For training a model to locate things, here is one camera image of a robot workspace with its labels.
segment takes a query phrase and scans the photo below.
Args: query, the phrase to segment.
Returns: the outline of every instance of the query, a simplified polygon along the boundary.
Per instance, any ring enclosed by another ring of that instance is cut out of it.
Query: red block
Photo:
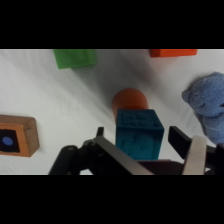
[[[151,57],[180,57],[196,55],[198,49],[151,49]]]

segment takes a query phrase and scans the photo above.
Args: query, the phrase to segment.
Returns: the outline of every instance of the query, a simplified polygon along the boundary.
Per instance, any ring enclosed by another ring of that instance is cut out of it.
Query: teal cube
[[[77,68],[96,64],[95,49],[54,49],[59,69]]]
[[[154,110],[118,110],[116,147],[134,160],[158,160],[164,127]]]

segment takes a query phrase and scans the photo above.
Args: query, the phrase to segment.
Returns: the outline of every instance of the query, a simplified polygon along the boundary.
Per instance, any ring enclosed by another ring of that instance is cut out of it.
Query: white surface
[[[167,141],[170,126],[204,136],[181,93],[196,77],[224,72],[223,49],[164,59],[147,50],[99,49],[97,56],[94,67],[58,70],[50,49],[0,50],[0,114],[36,118],[41,145],[30,159],[0,156],[0,174],[48,174],[62,147],[80,147],[99,126],[114,143],[111,102],[125,88],[141,90],[163,123],[161,159],[181,161]]]

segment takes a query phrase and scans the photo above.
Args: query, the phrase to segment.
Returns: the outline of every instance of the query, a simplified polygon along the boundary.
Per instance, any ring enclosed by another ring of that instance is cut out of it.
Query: blue stuffed toy
[[[202,123],[209,139],[224,143],[224,75],[212,75],[196,82],[183,93],[183,99],[196,113],[202,115]]]

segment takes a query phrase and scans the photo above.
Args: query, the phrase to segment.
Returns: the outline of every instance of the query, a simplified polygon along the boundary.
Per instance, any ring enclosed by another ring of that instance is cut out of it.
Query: cube
[[[0,155],[31,157],[38,148],[34,118],[0,116]]]
[[[154,110],[118,110],[116,147],[132,159],[158,160],[163,135]]]
[[[94,49],[54,49],[54,54],[59,69],[96,64]]]
[[[151,49],[151,57],[179,57],[197,54],[198,49]]]

